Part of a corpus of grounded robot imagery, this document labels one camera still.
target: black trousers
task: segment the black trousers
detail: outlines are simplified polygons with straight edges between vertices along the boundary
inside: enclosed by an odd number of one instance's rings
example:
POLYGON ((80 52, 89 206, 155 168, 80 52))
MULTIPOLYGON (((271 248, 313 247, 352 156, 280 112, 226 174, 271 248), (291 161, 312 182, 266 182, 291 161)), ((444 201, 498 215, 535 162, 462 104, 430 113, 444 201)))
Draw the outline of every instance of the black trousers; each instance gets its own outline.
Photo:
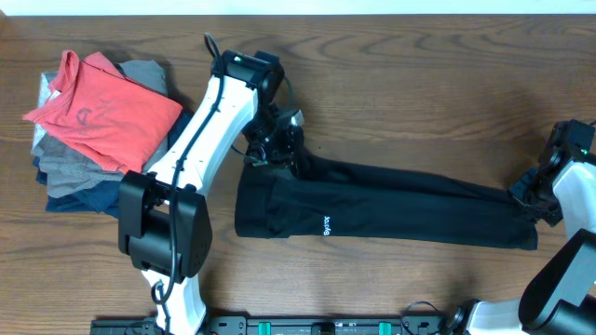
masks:
POLYGON ((296 171, 246 165, 237 192, 244 237, 406 238, 494 248, 537 247, 535 218, 507 192, 433 174, 316 157, 296 171))

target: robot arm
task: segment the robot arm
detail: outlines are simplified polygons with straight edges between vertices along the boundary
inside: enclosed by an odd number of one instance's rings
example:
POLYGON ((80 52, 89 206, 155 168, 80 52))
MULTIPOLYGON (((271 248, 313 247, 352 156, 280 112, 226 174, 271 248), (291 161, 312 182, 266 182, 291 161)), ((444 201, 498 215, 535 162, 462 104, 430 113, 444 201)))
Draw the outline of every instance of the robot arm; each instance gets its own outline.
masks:
POLYGON ((564 218, 568 243, 521 299, 461 306, 457 333, 596 334, 596 303, 588 295, 596 280, 596 156, 589 153, 594 130, 576 120, 557 123, 538 169, 526 172, 509 190, 550 225, 564 218))
POLYGON ((157 306, 156 322, 177 335, 196 334, 206 314, 197 276, 212 239, 206 197, 225 154, 243 133, 249 142, 248 159, 286 168, 292 161, 291 134, 301 126, 295 122, 302 119, 300 111, 282 114, 272 102, 284 78, 277 56, 259 51, 251 57, 226 50, 221 58, 225 73, 220 73, 215 60, 205 97, 180 138, 148 175, 129 172, 120 185, 120 207, 126 209, 118 220, 120 251, 130 256, 151 287, 175 281, 169 299, 157 306), (222 98, 217 111, 208 116, 220 78, 222 98), (178 200, 171 210, 176 216, 178 271, 171 278, 171 220, 157 207, 171 199, 177 162, 200 129, 174 191, 178 200))

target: stack of clothes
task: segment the stack of clothes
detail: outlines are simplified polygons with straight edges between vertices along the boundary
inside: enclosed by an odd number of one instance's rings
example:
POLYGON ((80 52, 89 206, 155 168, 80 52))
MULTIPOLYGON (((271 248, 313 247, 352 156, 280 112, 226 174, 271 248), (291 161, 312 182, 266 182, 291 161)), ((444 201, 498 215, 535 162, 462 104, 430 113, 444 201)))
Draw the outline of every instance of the stack of clothes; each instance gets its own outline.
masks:
POLYGON ((124 174, 146 173, 190 120, 167 96, 154 60, 113 65, 101 53, 79 61, 64 51, 60 69, 41 75, 38 108, 23 116, 35 122, 31 153, 46 211, 117 218, 124 174))

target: folded clothes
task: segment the folded clothes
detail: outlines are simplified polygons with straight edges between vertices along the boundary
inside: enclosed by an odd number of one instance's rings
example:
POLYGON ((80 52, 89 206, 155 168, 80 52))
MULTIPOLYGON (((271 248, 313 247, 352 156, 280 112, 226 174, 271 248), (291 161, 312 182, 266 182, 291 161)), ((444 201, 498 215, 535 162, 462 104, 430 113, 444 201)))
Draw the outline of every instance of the folded clothes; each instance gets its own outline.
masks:
MULTIPOLYGON (((168 135, 169 148, 173 146, 175 141, 183 133, 190 119, 191 116, 188 114, 181 114, 178 118, 168 135)), ((39 157, 34 159, 34 166, 39 168, 39 157)), ((39 169, 37 170, 35 179, 43 185, 47 184, 47 174, 39 169)), ((98 213, 104 212, 118 218, 119 187, 119 181, 101 181, 88 190, 81 190, 59 198, 49 196, 47 198, 46 211, 63 213, 95 211, 98 213)))
MULTIPOLYGON (((167 96, 165 71, 154 60, 129 60, 116 65, 126 77, 133 79, 152 90, 167 96)), ((56 73, 42 74, 38 106, 45 104, 50 96, 47 83, 56 73)), ((156 163, 168 151, 168 139, 164 139, 149 160, 144 164, 142 172, 156 163)), ((36 125, 32 154, 40 157, 39 167, 48 176, 47 194, 62 197, 74 192, 89 189, 100 181, 120 181, 124 174, 120 171, 105 171, 90 158, 71 149, 60 140, 45 134, 45 130, 36 125)))
POLYGON ((421 172, 367 167, 296 148, 298 177, 246 165, 238 236, 337 235, 537 248, 535 218, 505 191, 421 172))
POLYGON ((141 171, 182 107, 127 79, 101 53, 64 51, 50 83, 55 99, 23 116, 104 170, 141 171))

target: wooden table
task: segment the wooden table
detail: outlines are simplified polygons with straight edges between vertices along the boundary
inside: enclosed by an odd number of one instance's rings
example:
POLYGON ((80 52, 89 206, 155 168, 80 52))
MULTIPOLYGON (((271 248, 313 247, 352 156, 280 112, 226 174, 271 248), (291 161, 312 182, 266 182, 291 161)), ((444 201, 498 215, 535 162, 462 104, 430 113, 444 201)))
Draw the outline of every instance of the wooden table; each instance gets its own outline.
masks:
MULTIPOLYGON (((348 162, 507 188, 556 121, 596 119, 589 16, 7 18, 0 41, 0 332, 84 334, 92 319, 155 310, 106 215, 44 211, 29 155, 39 74, 61 52, 157 60, 195 109, 220 48, 277 53, 305 113, 307 146, 348 162)), ((520 297, 564 244, 539 223, 537 251, 321 236, 238 238, 239 157, 213 184, 214 240, 201 270, 210 307, 252 315, 391 315, 426 300, 520 297)))

